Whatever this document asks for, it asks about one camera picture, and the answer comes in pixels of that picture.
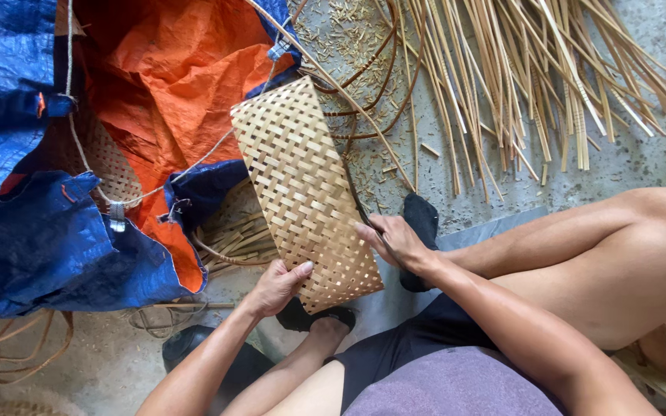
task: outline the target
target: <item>black shorts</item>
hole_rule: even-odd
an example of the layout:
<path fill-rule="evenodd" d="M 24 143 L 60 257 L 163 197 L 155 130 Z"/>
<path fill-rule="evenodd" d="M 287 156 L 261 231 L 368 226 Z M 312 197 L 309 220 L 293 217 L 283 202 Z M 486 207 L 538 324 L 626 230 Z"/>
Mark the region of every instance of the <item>black shorts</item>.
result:
<path fill-rule="evenodd" d="M 341 414 L 370 384 L 412 360 L 453 346 L 482 346 L 497 351 L 464 309 L 442 293 L 417 316 L 328 358 L 326 363 L 338 360 L 346 367 Z"/>

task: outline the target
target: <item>person's right hand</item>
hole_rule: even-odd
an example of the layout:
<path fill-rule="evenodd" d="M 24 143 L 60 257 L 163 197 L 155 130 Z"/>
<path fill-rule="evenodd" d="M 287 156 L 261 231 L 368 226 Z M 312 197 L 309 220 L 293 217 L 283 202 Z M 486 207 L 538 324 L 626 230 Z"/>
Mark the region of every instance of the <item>person's right hand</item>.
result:
<path fill-rule="evenodd" d="M 371 214 L 369 215 L 369 222 L 382 233 L 382 237 L 392 248 L 394 254 L 404 263 L 403 266 L 412 272 L 415 272 L 422 262 L 428 262 L 436 255 L 433 250 L 423 245 L 415 231 L 399 215 L 397 217 L 385 217 Z M 384 261 L 394 266 L 397 265 L 397 261 L 392 258 L 371 227 L 357 223 L 356 233 L 359 238 L 369 243 Z"/>

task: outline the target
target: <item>thigh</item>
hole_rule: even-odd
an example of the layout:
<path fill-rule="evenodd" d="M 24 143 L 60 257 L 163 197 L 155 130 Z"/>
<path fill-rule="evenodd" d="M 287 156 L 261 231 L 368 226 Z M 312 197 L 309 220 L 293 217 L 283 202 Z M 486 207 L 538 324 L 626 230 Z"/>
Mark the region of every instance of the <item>thigh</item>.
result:
<path fill-rule="evenodd" d="M 492 281 L 600 348 L 622 348 L 666 321 L 666 221 L 631 224 L 563 263 Z"/>
<path fill-rule="evenodd" d="M 343 400 L 343 364 L 331 361 L 307 378 L 267 416 L 339 416 Z"/>

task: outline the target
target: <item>fingernail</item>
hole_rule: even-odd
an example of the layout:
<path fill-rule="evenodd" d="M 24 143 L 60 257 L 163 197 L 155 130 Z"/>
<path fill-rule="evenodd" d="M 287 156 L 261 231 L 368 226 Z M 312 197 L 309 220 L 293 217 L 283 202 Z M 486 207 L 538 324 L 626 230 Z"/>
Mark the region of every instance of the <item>fingernail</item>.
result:
<path fill-rule="evenodd" d="M 302 265 L 300 266 L 300 271 L 302 273 L 310 273 L 312 271 L 312 267 L 314 265 L 315 265 L 315 263 L 308 260 L 308 261 L 302 263 Z"/>

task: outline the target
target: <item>hand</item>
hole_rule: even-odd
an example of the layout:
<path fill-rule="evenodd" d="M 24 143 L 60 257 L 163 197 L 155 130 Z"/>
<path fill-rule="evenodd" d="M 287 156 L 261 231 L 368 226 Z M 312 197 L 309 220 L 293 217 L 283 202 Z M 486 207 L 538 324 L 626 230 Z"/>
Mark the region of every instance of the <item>hand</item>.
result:
<path fill-rule="evenodd" d="M 415 231 L 399 215 L 397 217 L 384 217 L 382 215 L 371 214 L 369 215 L 369 222 L 382 233 L 382 237 L 392 248 L 394 254 L 402 260 L 404 263 L 403 266 L 407 267 L 411 272 L 417 273 L 417 270 L 424 263 L 427 264 L 435 255 L 434 251 L 429 250 L 423 245 L 420 238 L 415 234 Z M 397 261 L 389 254 L 387 248 L 371 227 L 357 223 L 356 233 L 359 235 L 359 238 L 374 247 L 384 261 L 394 266 L 397 265 Z"/>
<path fill-rule="evenodd" d="M 282 260 L 274 260 L 244 298 L 262 317 L 277 315 L 297 293 L 303 280 L 310 277 L 313 263 L 306 261 L 288 272 Z"/>

